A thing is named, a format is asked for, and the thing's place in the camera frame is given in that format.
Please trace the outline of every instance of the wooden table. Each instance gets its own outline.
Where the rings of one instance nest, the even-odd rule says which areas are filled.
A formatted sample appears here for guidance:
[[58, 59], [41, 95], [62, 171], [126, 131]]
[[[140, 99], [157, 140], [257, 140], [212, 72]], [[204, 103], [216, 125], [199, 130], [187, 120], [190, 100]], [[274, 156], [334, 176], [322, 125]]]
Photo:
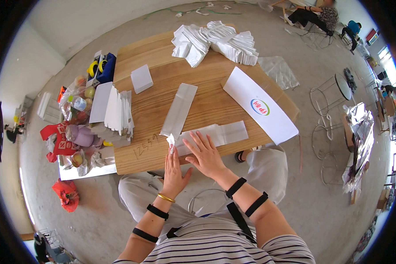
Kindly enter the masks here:
[[310, 4], [310, 3], [306, 2], [306, 1], [303, 1], [303, 0], [280, 0], [280, 1], [278, 1], [278, 2], [272, 3], [272, 4], [271, 4], [272, 7], [275, 7], [276, 5], [278, 5], [278, 4], [280, 4], [280, 3], [283, 3], [283, 5], [282, 5], [283, 17], [285, 16], [286, 11], [291, 11], [291, 10], [293, 10], [293, 9], [296, 9], [295, 7], [293, 7], [293, 8], [286, 8], [286, 7], [285, 7], [285, 3], [284, 3], [285, 1], [291, 2], [292, 4], [294, 4], [294, 5], [296, 5], [296, 6], [314, 6], [314, 5], [312, 5], [312, 4]]
[[[259, 65], [239, 65], [210, 49], [201, 64], [191, 68], [185, 59], [172, 57], [172, 38], [173, 31], [170, 31], [127, 45], [118, 51], [114, 84], [119, 92], [132, 90], [132, 117], [135, 124], [132, 144], [114, 149], [118, 174], [164, 167], [169, 144], [166, 137], [159, 133], [182, 82], [198, 86], [182, 131], [244, 121], [249, 138], [218, 147], [222, 156], [272, 142], [245, 110], [222, 90], [221, 80], [230, 75], [235, 66], [244, 71], [251, 70], [248, 75], [251, 78], [255, 75], [254, 80], [260, 86], [266, 86], [266, 92], [278, 101], [292, 121], [296, 120], [299, 109], [264, 74]], [[133, 92], [130, 73], [144, 64], [150, 69], [154, 85], [136, 94]], [[180, 158], [181, 164], [187, 163], [185, 157]]]

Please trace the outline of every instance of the white strip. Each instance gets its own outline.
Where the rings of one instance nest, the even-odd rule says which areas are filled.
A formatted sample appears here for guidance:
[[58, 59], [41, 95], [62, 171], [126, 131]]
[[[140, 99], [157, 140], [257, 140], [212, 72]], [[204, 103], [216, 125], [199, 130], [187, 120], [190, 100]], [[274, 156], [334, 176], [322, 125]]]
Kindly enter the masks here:
[[174, 139], [179, 137], [197, 89], [198, 87], [194, 85], [180, 84], [173, 103], [170, 106], [169, 113], [164, 120], [160, 135], [173, 135]]
[[[204, 128], [194, 129], [191, 131], [196, 133], [197, 130], [199, 130], [203, 135], [209, 134], [216, 147], [248, 139], [248, 132], [243, 120], [227, 125], [209, 125]], [[183, 132], [178, 139], [174, 139], [172, 135], [167, 138], [169, 145], [173, 144], [176, 146], [179, 156], [191, 153], [188, 147], [183, 143], [183, 139], [187, 139], [193, 146], [197, 147], [194, 140], [192, 140], [189, 131]]]

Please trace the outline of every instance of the red plastic bag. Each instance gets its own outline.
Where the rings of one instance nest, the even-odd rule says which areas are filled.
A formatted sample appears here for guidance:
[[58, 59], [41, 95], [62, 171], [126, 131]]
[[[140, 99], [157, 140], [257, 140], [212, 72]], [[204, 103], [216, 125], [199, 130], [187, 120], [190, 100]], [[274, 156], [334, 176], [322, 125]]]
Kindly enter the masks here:
[[60, 198], [62, 207], [69, 213], [74, 212], [79, 203], [78, 189], [72, 180], [61, 181], [57, 180], [52, 186], [54, 192]]

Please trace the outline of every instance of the striped shirt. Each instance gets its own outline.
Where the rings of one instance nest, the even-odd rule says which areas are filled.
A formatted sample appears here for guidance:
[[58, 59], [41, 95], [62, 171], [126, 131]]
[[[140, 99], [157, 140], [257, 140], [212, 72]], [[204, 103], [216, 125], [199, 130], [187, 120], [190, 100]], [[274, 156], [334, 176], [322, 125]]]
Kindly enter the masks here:
[[[255, 237], [255, 228], [250, 227]], [[158, 244], [142, 263], [315, 263], [306, 243], [295, 235], [271, 238], [261, 248], [230, 219], [198, 218], [182, 226], [178, 237]], [[113, 264], [136, 264], [117, 259]]]

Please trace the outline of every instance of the black arm strap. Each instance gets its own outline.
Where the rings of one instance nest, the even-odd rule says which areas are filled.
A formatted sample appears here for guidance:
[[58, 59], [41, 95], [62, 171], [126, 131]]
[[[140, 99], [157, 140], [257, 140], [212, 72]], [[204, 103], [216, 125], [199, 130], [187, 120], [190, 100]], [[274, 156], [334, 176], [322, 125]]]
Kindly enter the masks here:
[[264, 192], [263, 195], [261, 195], [251, 206], [248, 208], [248, 210], [245, 212], [245, 215], [250, 217], [258, 207], [260, 207], [267, 199], [269, 198], [269, 195]]
[[145, 240], [151, 241], [151, 242], [153, 242], [153, 243], [156, 243], [156, 242], [158, 241], [158, 237], [152, 236], [152, 235], [150, 235], [150, 234], [148, 234], [148, 233], [145, 233], [144, 231], [142, 231], [142, 230], [140, 230], [140, 229], [138, 229], [138, 228], [134, 228], [134, 229], [132, 230], [132, 233], [134, 233], [135, 235], [138, 235], [138, 236], [142, 237], [142, 238], [145, 239]]
[[235, 194], [239, 190], [239, 188], [242, 187], [242, 185], [246, 182], [246, 179], [239, 178], [235, 183], [233, 183], [232, 187], [230, 187], [229, 190], [226, 191], [226, 196], [229, 197], [229, 199], [233, 199], [233, 194]]
[[233, 219], [235, 220], [236, 224], [239, 226], [239, 228], [244, 232], [246, 237], [248, 238], [249, 241], [251, 241], [254, 244], [257, 244], [257, 242], [254, 239], [254, 236], [251, 233], [251, 230], [249, 229], [249, 226], [245, 219], [243, 218], [241, 212], [239, 209], [236, 207], [235, 203], [229, 203], [227, 205], [227, 209], [229, 210], [229, 213], [232, 215]]
[[167, 221], [167, 219], [169, 218], [168, 213], [163, 212], [162, 210], [158, 209], [157, 207], [155, 207], [151, 204], [148, 205], [147, 210], [152, 212], [156, 216], [163, 218], [164, 221]]

